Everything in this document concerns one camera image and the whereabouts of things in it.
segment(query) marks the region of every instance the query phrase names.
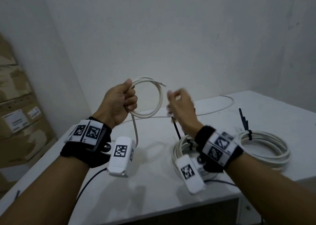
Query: cardboard box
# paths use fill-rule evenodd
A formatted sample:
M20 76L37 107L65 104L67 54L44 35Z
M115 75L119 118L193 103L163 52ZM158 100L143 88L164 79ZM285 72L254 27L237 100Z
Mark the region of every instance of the cardboard box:
M54 138L45 145L32 159L24 164L0 168L0 193L9 191L31 167L57 142Z
M0 103L0 139L9 138L42 117L43 114L32 93Z
M30 92L30 84L20 66L0 65L0 103Z
M0 168L27 163L55 137L45 118L0 140Z
M0 65L16 64L10 44L0 34Z

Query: white table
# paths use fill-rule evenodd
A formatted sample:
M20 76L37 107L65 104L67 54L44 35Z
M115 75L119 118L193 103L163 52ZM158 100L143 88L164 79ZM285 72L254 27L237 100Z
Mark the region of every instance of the white table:
M295 181L316 178L315 113L252 91L230 96L235 100L234 105L200 116L199 120L236 134L243 130L238 111L241 108L250 129L271 132L288 143L292 158L284 175ZM215 111L230 103L225 97L199 100L195 102L196 113ZM161 108L156 116L159 115L165 116L166 109ZM128 179L111 177L106 172L95 177L78 201L69 224L119 224L241 195L238 188L219 183L207 185L198 195L190 195L172 167L171 151L178 137L170 118L142 119L136 124L139 145L133 159L135 174ZM0 214L12 203L17 190L24 191L58 157L65 135L2 198ZM122 135L135 137L132 122L112 132L113 139ZM90 169L83 184L104 167ZM231 181L226 174L219 179Z

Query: white electronic device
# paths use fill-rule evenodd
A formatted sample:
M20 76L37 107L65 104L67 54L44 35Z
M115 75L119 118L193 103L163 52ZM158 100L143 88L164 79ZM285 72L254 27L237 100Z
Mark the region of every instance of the white electronic device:
M191 194L197 194L205 189L203 179L197 171L195 164L187 154L178 158L176 160L176 165Z
M135 148L135 140L125 136L118 137L112 148L107 173L111 176L127 178L133 169L132 162Z

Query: person's right arm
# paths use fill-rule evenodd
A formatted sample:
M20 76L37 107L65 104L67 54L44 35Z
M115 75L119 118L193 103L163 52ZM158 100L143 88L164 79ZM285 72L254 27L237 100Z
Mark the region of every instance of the person's right arm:
M195 138L203 124L195 115L191 97L184 89L168 91L167 96L182 129ZM268 224L316 224L316 194L298 183L245 153L231 161L226 172Z

